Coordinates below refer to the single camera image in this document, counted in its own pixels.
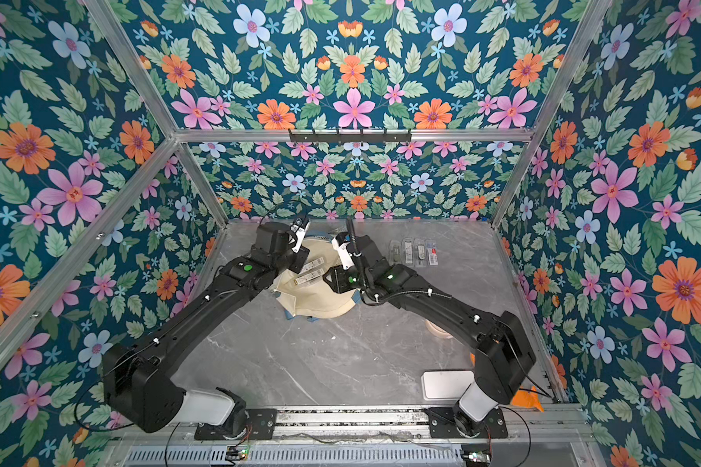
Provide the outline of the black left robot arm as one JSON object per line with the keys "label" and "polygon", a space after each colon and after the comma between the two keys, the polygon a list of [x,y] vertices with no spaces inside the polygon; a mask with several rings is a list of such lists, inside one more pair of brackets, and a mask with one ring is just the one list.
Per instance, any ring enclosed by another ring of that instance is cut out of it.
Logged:
{"label": "black left robot arm", "polygon": [[243,436],[247,405],[232,391],[183,388],[171,379],[190,353],[226,318],[249,304],[287,270],[300,272],[309,221],[262,223],[249,253],[221,266],[211,284],[164,325],[130,346],[116,344],[102,360],[105,403],[146,433],[171,423],[208,425],[227,439]]}

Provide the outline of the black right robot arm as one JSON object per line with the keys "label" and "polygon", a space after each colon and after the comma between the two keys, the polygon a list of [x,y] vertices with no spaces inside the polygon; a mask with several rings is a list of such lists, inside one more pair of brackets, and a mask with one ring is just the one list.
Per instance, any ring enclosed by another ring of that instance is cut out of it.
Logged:
{"label": "black right robot arm", "polygon": [[430,321],[469,347],[473,382],[454,406],[454,424],[473,437],[488,415],[509,405],[537,362],[521,320],[514,313],[481,311],[432,285],[405,264],[391,264],[367,235],[343,232],[331,241],[340,264],[323,276],[336,294],[358,290],[368,307],[392,305]]}

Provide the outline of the clear green compass set case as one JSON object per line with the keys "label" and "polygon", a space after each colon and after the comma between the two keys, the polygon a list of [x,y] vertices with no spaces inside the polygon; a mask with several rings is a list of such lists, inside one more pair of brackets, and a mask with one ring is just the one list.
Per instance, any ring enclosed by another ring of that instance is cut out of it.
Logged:
{"label": "clear green compass set case", "polygon": [[392,266],[403,263],[402,244],[400,241],[394,239],[389,242],[389,255],[387,255],[387,259]]}

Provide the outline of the cream floral canvas tote bag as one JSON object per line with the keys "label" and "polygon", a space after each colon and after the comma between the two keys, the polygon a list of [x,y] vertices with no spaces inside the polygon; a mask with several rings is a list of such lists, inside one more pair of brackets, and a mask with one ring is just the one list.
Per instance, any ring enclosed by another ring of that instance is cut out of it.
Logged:
{"label": "cream floral canvas tote bag", "polygon": [[[321,257],[325,260],[325,272],[340,264],[329,235],[311,235],[304,239],[303,245],[310,249],[307,263]],[[272,292],[288,320],[299,317],[309,321],[337,318],[359,303],[358,292],[336,294],[322,278],[312,284],[296,287],[293,283],[296,276],[298,274],[286,270],[272,286]]]}

